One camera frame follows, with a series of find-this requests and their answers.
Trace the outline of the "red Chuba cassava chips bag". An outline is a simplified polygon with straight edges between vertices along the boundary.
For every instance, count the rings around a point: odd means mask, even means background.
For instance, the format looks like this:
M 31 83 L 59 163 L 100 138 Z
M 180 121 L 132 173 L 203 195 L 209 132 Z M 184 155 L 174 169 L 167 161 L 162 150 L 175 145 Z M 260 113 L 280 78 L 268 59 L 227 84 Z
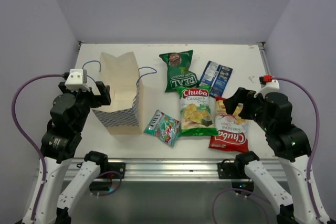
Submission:
M 215 126 L 218 135 L 211 137 L 209 148 L 227 152 L 246 153 L 249 151 L 246 136 L 248 122 L 239 116 L 243 107 L 239 104 L 233 114 L 228 114 L 224 101 L 225 98 L 216 97 Z

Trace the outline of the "blue checkered paper bag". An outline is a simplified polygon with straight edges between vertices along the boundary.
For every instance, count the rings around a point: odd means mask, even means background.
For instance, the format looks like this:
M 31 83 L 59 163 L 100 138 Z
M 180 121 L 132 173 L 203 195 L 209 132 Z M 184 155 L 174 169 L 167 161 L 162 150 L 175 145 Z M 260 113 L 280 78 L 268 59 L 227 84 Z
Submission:
M 135 54 L 118 57 L 102 52 L 100 59 L 89 60 L 82 67 L 98 64 L 95 81 L 110 87 L 111 104 L 94 109 L 93 113 L 111 135 L 137 135 L 143 131 L 143 84 Z

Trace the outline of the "blue Kettle snack bag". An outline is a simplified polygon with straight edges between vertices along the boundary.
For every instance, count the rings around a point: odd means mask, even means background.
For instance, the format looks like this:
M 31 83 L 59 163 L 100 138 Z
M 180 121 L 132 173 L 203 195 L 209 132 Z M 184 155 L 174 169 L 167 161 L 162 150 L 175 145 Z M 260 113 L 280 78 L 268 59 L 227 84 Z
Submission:
M 200 78 L 199 87 L 209 85 L 211 87 L 209 95 L 214 98 L 221 97 L 232 72 L 233 69 L 230 67 L 208 61 Z

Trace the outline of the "green Chuba cassava chips bag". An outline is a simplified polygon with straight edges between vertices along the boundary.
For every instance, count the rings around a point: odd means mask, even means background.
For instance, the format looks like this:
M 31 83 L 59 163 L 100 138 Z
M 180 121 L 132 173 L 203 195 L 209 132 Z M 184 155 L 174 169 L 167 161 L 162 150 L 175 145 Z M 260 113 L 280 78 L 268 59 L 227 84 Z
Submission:
M 180 99 L 180 136 L 217 136 L 211 116 L 209 91 L 211 87 L 178 87 Z

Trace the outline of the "dark green REAL chips bag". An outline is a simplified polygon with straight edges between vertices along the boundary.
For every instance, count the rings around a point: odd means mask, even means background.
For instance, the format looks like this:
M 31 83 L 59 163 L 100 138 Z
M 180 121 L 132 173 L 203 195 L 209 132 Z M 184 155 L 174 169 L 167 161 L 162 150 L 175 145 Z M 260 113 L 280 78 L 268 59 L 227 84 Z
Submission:
M 197 75 L 190 71 L 193 52 L 193 50 L 189 50 L 159 55 L 167 65 L 165 92 L 174 92 L 177 87 L 195 87 L 199 85 L 200 81 Z

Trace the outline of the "teal Fox's candy bag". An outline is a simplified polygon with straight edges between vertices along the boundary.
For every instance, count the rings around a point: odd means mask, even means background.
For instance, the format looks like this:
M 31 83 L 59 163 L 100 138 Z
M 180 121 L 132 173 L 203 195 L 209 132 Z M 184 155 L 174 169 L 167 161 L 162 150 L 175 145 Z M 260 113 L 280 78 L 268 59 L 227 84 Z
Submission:
M 156 110 L 144 129 L 145 134 L 156 136 L 170 147 L 174 147 L 181 130 L 180 121 L 172 118 L 160 110 Z

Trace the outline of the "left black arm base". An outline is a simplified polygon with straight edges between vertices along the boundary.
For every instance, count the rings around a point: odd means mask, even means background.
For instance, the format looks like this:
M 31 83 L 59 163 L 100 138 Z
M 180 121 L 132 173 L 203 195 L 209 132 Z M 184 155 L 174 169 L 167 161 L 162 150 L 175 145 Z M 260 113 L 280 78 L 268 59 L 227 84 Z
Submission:
M 125 162 L 109 162 L 106 168 L 106 172 L 117 172 L 120 174 L 115 173 L 108 173 L 103 176 L 103 178 L 106 178 L 108 181 L 112 182 L 114 179 L 119 180 L 124 179 L 125 171 L 126 171 L 126 163 Z

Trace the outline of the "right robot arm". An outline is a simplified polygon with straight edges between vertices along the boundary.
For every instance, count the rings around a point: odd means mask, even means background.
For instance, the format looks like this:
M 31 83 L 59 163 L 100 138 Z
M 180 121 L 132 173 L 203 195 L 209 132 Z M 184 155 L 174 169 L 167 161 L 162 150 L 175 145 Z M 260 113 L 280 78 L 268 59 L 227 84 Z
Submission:
M 250 178 L 260 188 L 277 214 L 278 223 L 335 223 L 320 200 L 311 167 L 312 150 L 306 133 L 292 123 L 292 104 L 279 92 L 262 95 L 238 88 L 224 100 L 228 114 L 242 105 L 239 116 L 253 120 L 265 132 L 266 141 L 281 164 L 289 191 L 265 170 L 252 151 L 239 154 L 234 172 L 240 178 Z

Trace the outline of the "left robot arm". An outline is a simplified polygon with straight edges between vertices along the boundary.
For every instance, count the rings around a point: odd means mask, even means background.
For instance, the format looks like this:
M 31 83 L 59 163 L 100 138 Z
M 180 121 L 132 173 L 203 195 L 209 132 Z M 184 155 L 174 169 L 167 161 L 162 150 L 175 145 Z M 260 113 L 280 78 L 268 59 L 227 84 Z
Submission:
M 62 94 L 53 101 L 47 132 L 38 148 L 39 174 L 32 201 L 23 223 L 71 223 L 75 205 L 89 189 L 91 182 L 104 178 L 109 172 L 106 154 L 90 151 L 66 189 L 62 189 L 66 172 L 76 148 L 82 140 L 81 132 L 93 108 L 110 105 L 110 87 L 96 82 L 99 95 L 83 82 L 61 82 Z

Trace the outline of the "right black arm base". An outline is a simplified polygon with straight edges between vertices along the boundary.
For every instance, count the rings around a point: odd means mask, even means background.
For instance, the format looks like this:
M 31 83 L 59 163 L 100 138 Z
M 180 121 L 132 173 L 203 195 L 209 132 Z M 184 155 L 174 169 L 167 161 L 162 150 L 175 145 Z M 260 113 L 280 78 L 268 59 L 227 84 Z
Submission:
M 237 170 L 234 162 L 229 159 L 217 163 L 217 173 L 219 179 L 238 179 Z

